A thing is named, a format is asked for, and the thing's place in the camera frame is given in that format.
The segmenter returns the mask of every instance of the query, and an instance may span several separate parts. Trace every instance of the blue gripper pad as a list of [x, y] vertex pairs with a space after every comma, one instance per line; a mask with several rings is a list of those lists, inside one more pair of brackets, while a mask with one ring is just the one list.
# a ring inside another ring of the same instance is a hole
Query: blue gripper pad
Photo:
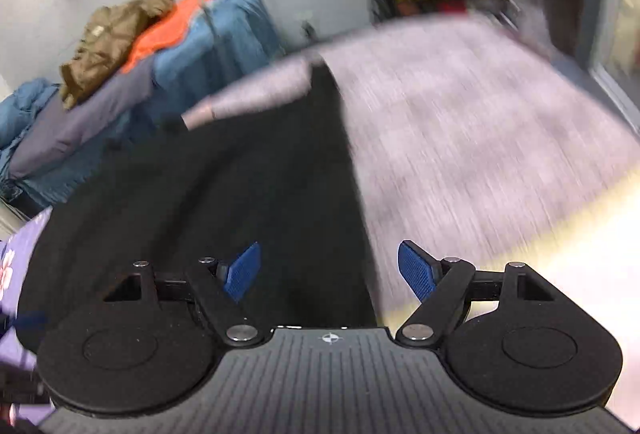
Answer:
[[229, 266], [223, 289], [234, 302], [239, 302], [254, 283], [258, 271], [260, 271], [260, 245], [254, 242]]
[[439, 263], [427, 252], [408, 240], [398, 247], [398, 268], [420, 302], [436, 289], [440, 280]]

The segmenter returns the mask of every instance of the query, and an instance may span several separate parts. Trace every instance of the orange item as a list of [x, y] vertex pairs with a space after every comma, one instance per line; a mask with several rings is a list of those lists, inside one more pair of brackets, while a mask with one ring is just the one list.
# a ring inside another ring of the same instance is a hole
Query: orange item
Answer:
[[184, 36], [189, 30], [191, 16], [199, 7], [198, 0], [178, 2], [171, 13], [136, 39], [129, 53], [129, 59], [120, 71], [129, 72], [136, 67], [140, 60], [154, 54], [154, 52], [177, 46], [184, 40]]

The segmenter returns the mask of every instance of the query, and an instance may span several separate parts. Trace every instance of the black fabric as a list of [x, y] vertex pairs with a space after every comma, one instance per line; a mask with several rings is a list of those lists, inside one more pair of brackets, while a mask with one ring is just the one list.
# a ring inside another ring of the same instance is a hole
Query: black fabric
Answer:
[[[285, 106], [158, 137], [106, 165], [53, 210], [31, 258], [20, 315], [47, 328], [135, 260], [177, 273], [200, 257], [262, 247], [245, 309], [264, 326], [374, 326], [370, 248], [340, 97], [328, 68]], [[40, 330], [20, 330], [37, 351]]]

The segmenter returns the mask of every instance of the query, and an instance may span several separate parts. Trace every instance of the blue textured pad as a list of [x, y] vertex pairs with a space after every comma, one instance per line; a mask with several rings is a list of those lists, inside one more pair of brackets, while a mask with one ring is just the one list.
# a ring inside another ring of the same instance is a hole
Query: blue textured pad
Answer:
[[398, 248], [398, 268], [420, 302], [436, 289], [431, 266], [404, 242]]
[[260, 271], [260, 245], [254, 242], [229, 266], [223, 289], [235, 302], [238, 302], [254, 283], [258, 271]]

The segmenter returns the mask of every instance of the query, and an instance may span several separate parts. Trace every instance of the gray ribbed plate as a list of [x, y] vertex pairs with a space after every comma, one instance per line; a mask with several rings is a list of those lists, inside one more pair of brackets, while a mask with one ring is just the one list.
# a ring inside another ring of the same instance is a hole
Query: gray ribbed plate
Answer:
[[555, 419], [494, 410], [458, 388], [434, 353], [401, 348], [383, 329], [278, 329], [263, 346], [226, 354], [200, 390], [169, 410], [108, 420], [60, 409], [39, 427], [50, 434], [630, 432], [603, 409]]

